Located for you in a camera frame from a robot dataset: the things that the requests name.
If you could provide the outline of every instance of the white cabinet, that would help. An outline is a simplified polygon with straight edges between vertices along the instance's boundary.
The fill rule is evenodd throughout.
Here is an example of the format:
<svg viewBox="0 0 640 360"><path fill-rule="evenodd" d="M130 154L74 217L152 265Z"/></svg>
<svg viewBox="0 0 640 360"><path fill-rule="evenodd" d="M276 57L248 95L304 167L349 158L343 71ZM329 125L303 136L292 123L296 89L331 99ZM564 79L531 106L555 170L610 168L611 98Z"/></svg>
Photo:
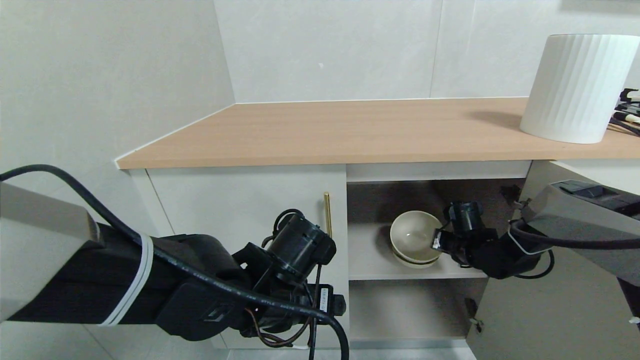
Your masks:
<svg viewBox="0 0 640 360"><path fill-rule="evenodd" d="M480 201L486 226L503 233L513 211L499 195L501 186L523 187L523 199L567 179L640 193L640 161L177 168L148 175L175 233L213 235L231 253L270 235L284 209L298 208L324 228L323 193L329 192L338 251L323 268L322 282L348 302L338 320L353 348L466 341L478 360L630 359L640 353L640 333L628 323L631 312L617 279L572 250L554 250L552 273L528 281L488 279L447 255L431 268L406 268L388 246L396 216L421 209L442 218L454 200ZM543 257L534 272L547 264ZM479 304L482 332L468 320L469 298ZM320 327L318 336L319 347L337 346L330 328ZM222 337L228 348L264 348L235 330ZM298 344L305 342L303 336Z"/></svg>
<svg viewBox="0 0 640 360"><path fill-rule="evenodd" d="M640 193L637 161L607 161L577 161L573 166L534 161L521 198L534 197L546 184L567 179ZM594 167L595 163L604 168ZM489 280L476 314L482 331L473 327L467 337L476 358L637 358L640 332L628 322L632 313L617 278L572 250L555 247L554 252L556 266L542 279ZM540 261L538 271L547 265L548 261Z"/></svg>
<svg viewBox="0 0 640 360"><path fill-rule="evenodd" d="M260 245L285 209L301 210L324 229L323 194L329 192L337 253L323 267L321 282L333 285L335 293L349 301L345 165L149 169L148 174L176 234L210 234L231 254L248 242ZM315 272L309 279L314 282ZM337 319L348 331L349 312ZM228 348L265 347L232 329L222 338ZM303 335L297 344L306 341ZM317 344L337 347L329 326L319 326Z"/></svg>

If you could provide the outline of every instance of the black cable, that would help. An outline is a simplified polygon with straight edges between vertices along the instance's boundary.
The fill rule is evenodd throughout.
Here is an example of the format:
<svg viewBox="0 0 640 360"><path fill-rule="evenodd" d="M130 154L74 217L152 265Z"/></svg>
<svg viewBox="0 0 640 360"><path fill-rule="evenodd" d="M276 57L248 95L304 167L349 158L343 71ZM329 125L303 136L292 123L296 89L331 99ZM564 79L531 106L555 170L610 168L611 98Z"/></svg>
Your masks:
<svg viewBox="0 0 640 360"><path fill-rule="evenodd" d="M521 230L526 225L524 220L515 220L511 223L509 231L516 238L543 243L558 247L568 247L570 249L591 249L591 250L627 250L640 249L640 239L620 239L620 240L567 240L548 238Z"/></svg>
<svg viewBox="0 0 640 360"><path fill-rule="evenodd" d="M273 236L276 236L278 234L278 232L280 231L278 225L280 225L282 218L288 214L298 214L300 217L304 217L302 211L298 209L286 209L285 211L281 212L278 217L276 217L276 221L273 223Z"/></svg>
<svg viewBox="0 0 640 360"><path fill-rule="evenodd" d="M87 204L89 204L89 206L91 206L100 216L102 216L109 223L109 225L113 226L114 229L130 237L133 242L141 245L140 235L136 231L131 229L119 218L117 218L112 212L110 212L110 210L107 209L107 207L105 207L95 196L93 196L93 194L89 192L89 190L87 190L78 180L76 180L69 173L60 168L54 167L52 165L27 165L0 174L0 182L9 180L12 177L21 174L36 171L48 172L63 180L65 183L71 186L71 188L78 195L80 195L80 197L82 197L87 202ZM291 304L289 302L273 299L271 297L255 293L253 291L245 290L237 286L228 284L227 282L219 280L215 277L210 277L207 274L203 273L201 270L191 266L190 264L187 264L173 257L171 254L167 253L163 249L160 249L159 247L154 247L154 255L159 259L162 259L163 261L195 277L196 279L199 279L205 284L224 293L227 293L232 297L247 300L249 302L253 302L262 306L275 307L277 309L282 309L297 315L303 315L307 317L311 316L315 319L326 322L335 331L335 334L338 337L338 341L340 343L340 358L342 360L349 359L349 341L344 332L344 329L342 328L340 323L336 319L334 319L334 317L326 314L325 312L312 309L311 307L299 306Z"/></svg>
<svg viewBox="0 0 640 360"><path fill-rule="evenodd" d="M320 304L320 271L322 270L322 265L318 264L318 269L316 272L316 291L314 293L314 307L319 307ZM316 334L317 334L317 318L313 319L311 322L311 328L309 330L309 341L307 345L309 346L309 360L314 360L314 356L316 354Z"/></svg>
<svg viewBox="0 0 640 360"><path fill-rule="evenodd" d="M305 289L305 292L307 294L307 297L309 299L309 304L311 304L311 306L314 306L314 298L313 295L311 295L311 291L309 291L309 287L307 286L307 283L305 282L303 284L303 288ZM269 347L273 347L273 348L280 348L280 347L292 347L293 346L293 342L296 341L303 332L305 332L305 330L307 330L307 327L311 324L311 321L313 320L312 317L308 317L307 320L305 321L305 323L302 325L302 327L300 327L300 329L293 335L291 336L289 339L283 340L282 338L278 338L277 336L273 336L273 338L271 338L270 340L273 340L272 343L269 343L268 341L264 340L264 339L260 339L262 341L263 344L269 346ZM262 335L262 337L264 338L268 338L269 336L271 336L272 334L268 333L268 332L262 332L260 330L260 327L258 326L258 323L255 322L255 329L258 332L258 335Z"/></svg>
<svg viewBox="0 0 640 360"><path fill-rule="evenodd" d="M545 271L536 275L514 275L514 276L520 279L528 279L528 280L540 279L541 277L547 276L551 272L551 270L554 269L554 265L556 265L556 257L554 256L554 251L549 250L547 252L549 253L549 266Z"/></svg>

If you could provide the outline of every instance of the open cabinet door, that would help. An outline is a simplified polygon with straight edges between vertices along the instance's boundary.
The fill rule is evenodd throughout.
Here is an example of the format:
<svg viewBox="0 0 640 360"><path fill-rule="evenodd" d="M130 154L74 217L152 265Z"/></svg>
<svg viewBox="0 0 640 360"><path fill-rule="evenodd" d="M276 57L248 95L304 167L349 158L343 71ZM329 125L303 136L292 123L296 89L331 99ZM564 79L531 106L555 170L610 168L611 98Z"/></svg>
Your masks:
<svg viewBox="0 0 640 360"><path fill-rule="evenodd" d="M632 172L640 186L640 167ZM534 161L521 199L567 179L616 186L592 174L564 163ZM629 323L632 312L617 278L570 249L554 247L554 254L556 265L542 279L489 280L475 316L479 325L467 336L477 360L637 359L640 331ZM543 256L531 273L547 265Z"/></svg>

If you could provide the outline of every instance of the white band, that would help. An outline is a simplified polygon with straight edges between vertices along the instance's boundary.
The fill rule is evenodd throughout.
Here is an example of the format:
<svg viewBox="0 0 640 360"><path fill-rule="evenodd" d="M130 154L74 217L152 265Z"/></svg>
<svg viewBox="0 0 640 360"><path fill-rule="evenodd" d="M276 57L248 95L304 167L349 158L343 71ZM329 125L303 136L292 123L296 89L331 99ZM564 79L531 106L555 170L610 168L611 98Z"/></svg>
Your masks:
<svg viewBox="0 0 640 360"><path fill-rule="evenodd" d="M146 234L140 234L140 242L142 244L142 255L140 256L140 265L136 277L134 277L129 289L124 294L118 305L114 308L111 314L107 317L103 323L98 326L116 326L122 318L125 316L133 302L140 294L142 288L145 287L149 273L151 272L151 266L154 262L154 242L151 237Z"/></svg>

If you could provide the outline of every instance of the cabinet door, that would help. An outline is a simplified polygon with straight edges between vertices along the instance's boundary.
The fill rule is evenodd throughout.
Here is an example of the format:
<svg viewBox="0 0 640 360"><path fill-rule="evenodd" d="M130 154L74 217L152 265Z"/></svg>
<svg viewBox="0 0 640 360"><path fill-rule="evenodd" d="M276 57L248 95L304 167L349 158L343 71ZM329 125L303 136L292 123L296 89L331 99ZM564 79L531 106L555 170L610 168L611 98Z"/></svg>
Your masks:
<svg viewBox="0 0 640 360"><path fill-rule="evenodd" d="M640 193L636 184L635 188L625 186L618 179L634 174L637 179L638 163L617 166L612 175L588 161L572 165L534 161L522 199L535 197L548 183L567 179ZM617 278L570 249L555 247L554 253L556 266L542 279L489 280L476 314L482 331L472 326L467 336L476 358L637 358L640 332L628 322L632 313ZM543 258L536 271L547 265L547 258Z"/></svg>
<svg viewBox="0 0 640 360"><path fill-rule="evenodd" d="M324 192L331 196L333 239L337 253L323 266L321 282L349 298L347 256L346 169L344 165L238 168L174 168L148 170L166 216L176 234L200 233L217 238L233 254L248 242L260 245L271 234L281 211L301 210L325 229ZM315 272L310 282L315 281ZM338 317L346 331L349 313ZM288 338L293 331L280 334ZM232 329L222 333L228 348L265 348ZM307 342L305 333L297 345ZM329 326L319 326L318 347L337 347Z"/></svg>

